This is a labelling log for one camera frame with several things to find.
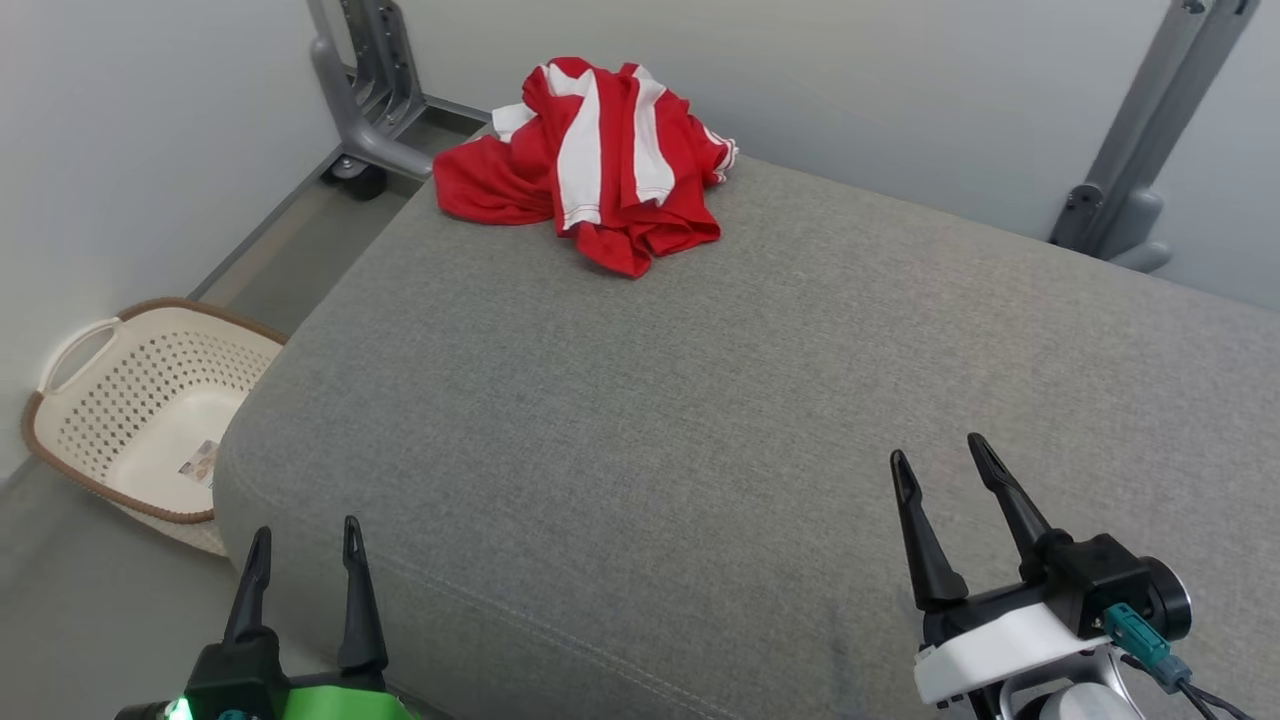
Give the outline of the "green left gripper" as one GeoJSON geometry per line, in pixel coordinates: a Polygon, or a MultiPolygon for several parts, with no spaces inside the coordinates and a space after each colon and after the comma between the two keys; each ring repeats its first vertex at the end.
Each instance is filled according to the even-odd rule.
{"type": "MultiPolygon", "coordinates": [[[[347,591],[338,667],[340,673],[383,673],[389,657],[364,536],[356,516],[344,518],[342,561],[347,571],[347,591]]],[[[276,633],[262,619],[271,565],[273,533],[269,527],[260,527],[253,534],[239,575],[221,638],[224,646],[244,644],[261,638],[278,642],[276,633]]],[[[284,720],[416,720],[404,703],[388,692],[338,685],[329,680],[310,685],[289,680],[291,693],[284,720]]],[[[174,700],[125,706],[116,712],[115,720],[192,720],[183,693],[174,700]]]]}

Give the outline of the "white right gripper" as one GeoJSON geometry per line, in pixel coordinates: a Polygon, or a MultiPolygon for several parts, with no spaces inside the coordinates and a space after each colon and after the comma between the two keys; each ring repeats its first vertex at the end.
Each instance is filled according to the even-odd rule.
{"type": "MultiPolygon", "coordinates": [[[[1046,570],[1037,547],[1051,528],[987,438],[966,436],[983,486],[998,501],[1020,557],[1027,583],[1046,570]]],[[[890,456],[915,606],[937,612],[966,600],[964,578],[952,569],[923,507],[923,489],[905,452],[890,456]]],[[[1192,625],[1190,596],[1181,579],[1157,559],[1152,571],[1151,612],[1142,616],[1172,646],[1192,625]]],[[[1124,652],[1103,630],[1080,641],[1043,605],[1012,609],[941,644],[925,644],[915,656],[915,687],[925,705],[946,707],[1134,707],[1123,679],[1124,652]]]]}

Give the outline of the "red shorts with white stripes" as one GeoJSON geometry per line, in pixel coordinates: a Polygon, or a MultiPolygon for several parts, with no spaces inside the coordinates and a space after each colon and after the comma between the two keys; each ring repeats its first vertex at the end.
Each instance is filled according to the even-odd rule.
{"type": "Polygon", "coordinates": [[[554,145],[558,232],[586,259],[639,278],[655,258],[721,237],[707,192],[727,181],[739,147],[646,68],[556,58],[527,77],[524,102],[554,145]]]}

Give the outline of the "cream plastic laundry basket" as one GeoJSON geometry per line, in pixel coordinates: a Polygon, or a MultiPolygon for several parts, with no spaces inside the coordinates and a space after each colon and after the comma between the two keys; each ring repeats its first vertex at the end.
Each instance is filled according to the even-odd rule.
{"type": "Polygon", "coordinates": [[[22,414],[22,438],[86,492],[221,557],[218,450],[287,341],[209,304],[136,304],[79,331],[49,359],[22,414]]]}

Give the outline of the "black caster wheel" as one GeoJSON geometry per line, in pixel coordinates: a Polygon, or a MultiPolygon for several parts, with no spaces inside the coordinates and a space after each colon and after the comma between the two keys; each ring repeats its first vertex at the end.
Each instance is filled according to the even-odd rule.
{"type": "Polygon", "coordinates": [[[338,187],[358,202],[369,202],[387,191],[389,173],[381,167],[342,155],[324,170],[320,181],[338,187]]]}

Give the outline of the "grey metal frame post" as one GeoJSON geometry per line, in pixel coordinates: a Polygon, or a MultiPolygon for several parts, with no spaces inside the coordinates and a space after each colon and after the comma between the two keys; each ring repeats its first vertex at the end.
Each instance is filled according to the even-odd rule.
{"type": "Polygon", "coordinates": [[[1166,161],[1261,0],[1169,0],[1085,178],[1066,195],[1052,246],[1149,274],[1172,249],[1153,240],[1166,161]]]}

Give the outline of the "grey metal frame with caster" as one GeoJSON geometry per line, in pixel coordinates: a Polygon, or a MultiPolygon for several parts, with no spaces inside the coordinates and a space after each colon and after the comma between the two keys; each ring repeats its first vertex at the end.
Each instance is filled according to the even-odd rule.
{"type": "Polygon", "coordinates": [[[428,181],[435,154],[419,140],[430,126],[475,137],[490,115],[429,95],[413,55],[404,0],[303,0],[316,36],[310,58],[342,155],[407,181],[428,181]]]}

